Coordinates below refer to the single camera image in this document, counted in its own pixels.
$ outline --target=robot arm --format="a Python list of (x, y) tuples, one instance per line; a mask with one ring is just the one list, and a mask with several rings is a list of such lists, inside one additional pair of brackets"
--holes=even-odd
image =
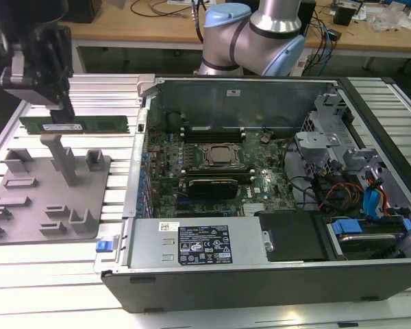
[(67, 10), (67, 0), (0, 0), (0, 32), (12, 55), (1, 85), (20, 99), (46, 105), (54, 123), (75, 116), (68, 94), (71, 33), (56, 23)]
[(238, 75), (244, 67), (258, 75), (288, 75), (304, 48), (299, 6), (300, 0), (261, 0), (252, 15), (240, 3), (211, 7), (199, 74)]

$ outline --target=blue drive latch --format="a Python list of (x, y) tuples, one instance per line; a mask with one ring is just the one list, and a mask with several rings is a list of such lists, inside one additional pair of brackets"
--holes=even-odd
[(362, 233), (357, 219), (338, 219), (332, 224), (335, 235)]

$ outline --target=blue clip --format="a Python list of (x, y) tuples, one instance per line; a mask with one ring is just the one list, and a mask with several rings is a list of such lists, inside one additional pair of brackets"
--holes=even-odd
[(379, 193), (376, 190), (367, 188), (364, 193), (364, 200), (362, 203), (362, 209), (364, 213), (374, 220), (378, 220), (379, 217), (376, 215), (377, 201), (379, 199)]
[(404, 218), (403, 219), (403, 226), (405, 226), (405, 229), (407, 231), (411, 231), (411, 220), (409, 218)]
[(97, 241), (96, 252), (112, 252), (112, 241)]
[(338, 219), (332, 224), (335, 235), (349, 234), (349, 233), (362, 233), (361, 225), (357, 219)]

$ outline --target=white sticker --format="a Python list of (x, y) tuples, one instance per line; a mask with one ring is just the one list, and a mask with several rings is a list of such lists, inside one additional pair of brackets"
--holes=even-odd
[(161, 221), (158, 230), (161, 232), (178, 232), (178, 221)]
[(80, 131), (80, 130), (84, 130), (82, 128), (82, 125), (78, 124), (78, 123), (70, 123), (68, 125), (56, 125), (56, 124), (52, 124), (52, 125), (42, 125), (42, 128), (48, 132), (57, 132), (59, 130), (65, 131), (65, 130), (70, 130), (70, 131)]
[(231, 256), (232, 256), (232, 254), (229, 253), (229, 252), (220, 252), (220, 253), (218, 253), (218, 258), (229, 258)]
[(240, 90), (227, 90), (227, 97), (239, 97)]

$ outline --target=wooden table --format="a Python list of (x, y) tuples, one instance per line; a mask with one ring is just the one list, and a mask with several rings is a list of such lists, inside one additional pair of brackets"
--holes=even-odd
[[(155, 49), (202, 49), (190, 17), (141, 17), (129, 9), (133, 0), (127, 0), (124, 9), (104, 3), (97, 18), (92, 24), (67, 23), (73, 35), (73, 57), (76, 72), (85, 72), (80, 47), (122, 47), (122, 48), (155, 48)], [(335, 54), (342, 56), (398, 57), (411, 58), (411, 31), (373, 32), (367, 22), (352, 22), (350, 26), (333, 25), (333, 17), (322, 12), (322, 6), (332, 0), (318, 0), (316, 11), (328, 28), (342, 33), (336, 45)], [(173, 11), (182, 8), (180, 5), (162, 4), (161, 11)], [(137, 12), (152, 14), (147, 1), (142, 0), (134, 6)], [(320, 36), (316, 29), (310, 28), (306, 37), (306, 52), (317, 49)]]

